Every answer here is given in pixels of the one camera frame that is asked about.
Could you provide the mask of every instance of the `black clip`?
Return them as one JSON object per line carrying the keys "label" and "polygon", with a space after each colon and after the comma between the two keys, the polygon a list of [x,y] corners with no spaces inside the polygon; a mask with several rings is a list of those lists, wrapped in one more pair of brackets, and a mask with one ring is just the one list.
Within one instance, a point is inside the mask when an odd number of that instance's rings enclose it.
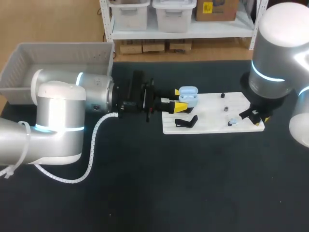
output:
{"label": "black clip", "polygon": [[198,120],[197,115],[195,115],[191,121],[185,121],[182,119],[175,119],[176,127],[186,127],[186,128],[192,128]]}

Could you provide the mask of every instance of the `light blue object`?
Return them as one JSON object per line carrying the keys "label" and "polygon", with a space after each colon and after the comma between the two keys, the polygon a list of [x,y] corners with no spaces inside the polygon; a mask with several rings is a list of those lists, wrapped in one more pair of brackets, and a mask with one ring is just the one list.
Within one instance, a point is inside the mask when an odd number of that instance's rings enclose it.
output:
{"label": "light blue object", "polygon": [[236,120],[235,118],[231,118],[230,123],[231,123],[231,124],[236,124],[236,123],[237,123],[237,120]]}
{"label": "light blue object", "polygon": [[179,89],[179,102],[188,103],[188,108],[196,107],[198,89],[195,86],[183,86]]}
{"label": "light blue object", "polygon": [[180,94],[197,94],[198,89],[195,86],[183,86],[179,89]]}

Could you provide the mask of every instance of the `white tray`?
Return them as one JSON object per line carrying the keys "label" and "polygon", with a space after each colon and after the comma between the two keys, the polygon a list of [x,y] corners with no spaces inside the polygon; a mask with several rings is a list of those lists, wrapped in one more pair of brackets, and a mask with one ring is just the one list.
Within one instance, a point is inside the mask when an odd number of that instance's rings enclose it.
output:
{"label": "white tray", "polygon": [[[248,118],[241,119],[239,113],[250,106],[241,92],[225,93],[224,98],[221,98],[221,93],[199,94],[198,97],[198,104],[190,114],[162,112],[164,134],[258,132],[265,128],[263,122],[256,126]],[[162,102],[169,102],[169,100],[162,99]],[[198,121],[193,128],[176,127],[175,119],[191,121],[194,115],[198,116]],[[236,119],[237,124],[228,126],[231,118]]]}

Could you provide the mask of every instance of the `cable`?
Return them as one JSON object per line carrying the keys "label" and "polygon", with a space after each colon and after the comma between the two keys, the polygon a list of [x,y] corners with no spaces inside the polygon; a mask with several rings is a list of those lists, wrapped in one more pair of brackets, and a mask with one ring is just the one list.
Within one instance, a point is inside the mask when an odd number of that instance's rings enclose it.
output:
{"label": "cable", "polygon": [[100,120],[96,123],[96,125],[93,129],[93,132],[92,132],[92,137],[91,137],[91,148],[90,148],[90,156],[89,156],[88,167],[87,167],[85,174],[82,177],[75,179],[75,180],[67,180],[67,179],[63,179],[63,178],[60,178],[60,177],[57,177],[57,176],[51,174],[50,172],[46,171],[44,168],[42,168],[38,164],[35,164],[34,166],[37,169],[39,169],[42,173],[44,173],[45,175],[47,175],[48,177],[50,177],[50,178],[52,178],[56,181],[67,183],[67,184],[76,184],[76,183],[82,182],[83,180],[85,180],[87,178],[87,176],[89,175],[91,168],[92,168],[93,157],[94,157],[94,152],[95,152],[95,143],[96,143],[97,131],[98,131],[101,123],[104,120],[108,119],[109,117],[118,117],[118,113],[107,114],[107,115],[103,116],[102,118],[100,118]]}

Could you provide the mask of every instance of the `white storage box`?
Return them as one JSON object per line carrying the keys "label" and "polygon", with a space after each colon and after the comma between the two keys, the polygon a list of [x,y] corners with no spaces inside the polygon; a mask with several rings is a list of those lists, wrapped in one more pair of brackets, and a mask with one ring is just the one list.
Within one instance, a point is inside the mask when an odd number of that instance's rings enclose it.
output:
{"label": "white storage box", "polygon": [[21,43],[0,73],[0,94],[10,104],[33,104],[31,81],[39,69],[110,76],[113,43]]}
{"label": "white storage box", "polygon": [[187,32],[191,24],[192,10],[197,6],[197,0],[161,1],[153,0],[156,9],[159,31]]}
{"label": "white storage box", "polygon": [[115,4],[110,2],[112,14],[120,30],[146,30],[150,0],[139,0],[138,4]]}

